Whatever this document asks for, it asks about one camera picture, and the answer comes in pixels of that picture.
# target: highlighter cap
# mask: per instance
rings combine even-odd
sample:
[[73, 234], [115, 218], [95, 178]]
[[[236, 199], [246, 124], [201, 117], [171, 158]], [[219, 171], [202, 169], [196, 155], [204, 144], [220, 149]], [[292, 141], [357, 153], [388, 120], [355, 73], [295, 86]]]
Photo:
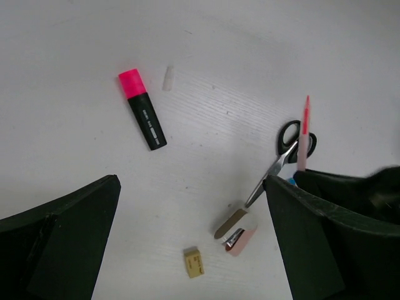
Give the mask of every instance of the highlighter cap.
[[118, 77], [126, 99], [131, 99], [147, 92], [138, 69], [123, 72]]

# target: yellow eraser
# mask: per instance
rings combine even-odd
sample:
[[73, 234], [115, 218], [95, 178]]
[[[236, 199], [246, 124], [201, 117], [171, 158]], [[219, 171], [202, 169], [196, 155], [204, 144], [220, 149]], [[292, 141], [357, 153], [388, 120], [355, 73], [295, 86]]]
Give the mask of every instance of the yellow eraser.
[[187, 273], [190, 278], [195, 278], [204, 274], [203, 262], [199, 250], [184, 253]]

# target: pink stapler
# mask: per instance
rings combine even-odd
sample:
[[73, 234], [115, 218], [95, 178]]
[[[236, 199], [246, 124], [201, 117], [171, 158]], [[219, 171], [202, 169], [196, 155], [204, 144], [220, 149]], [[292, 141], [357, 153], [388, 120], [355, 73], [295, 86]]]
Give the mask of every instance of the pink stapler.
[[256, 218], [238, 209], [216, 232], [214, 239], [225, 246], [226, 252], [238, 256], [257, 229]]

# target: white table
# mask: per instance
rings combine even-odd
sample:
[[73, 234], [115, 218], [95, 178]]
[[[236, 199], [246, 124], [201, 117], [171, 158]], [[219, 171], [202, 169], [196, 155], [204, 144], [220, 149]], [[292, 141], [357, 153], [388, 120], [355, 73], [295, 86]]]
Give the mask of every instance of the white table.
[[[0, 3], [0, 218], [117, 174], [93, 299], [291, 299], [265, 196], [237, 258], [213, 241], [311, 95], [308, 166], [400, 161], [400, 5], [378, 0]], [[161, 86], [175, 67], [171, 92]], [[139, 68], [168, 145], [150, 152], [116, 82]], [[189, 279], [197, 246], [205, 275]]]

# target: pink highlighter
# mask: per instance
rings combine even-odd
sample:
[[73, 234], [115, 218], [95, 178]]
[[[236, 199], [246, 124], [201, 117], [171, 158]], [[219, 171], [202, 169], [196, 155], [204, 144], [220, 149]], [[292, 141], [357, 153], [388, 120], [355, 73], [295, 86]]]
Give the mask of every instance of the pink highlighter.
[[133, 69], [120, 74], [118, 77], [137, 123], [149, 144], [150, 150], [156, 150], [165, 146], [167, 140], [139, 71]]

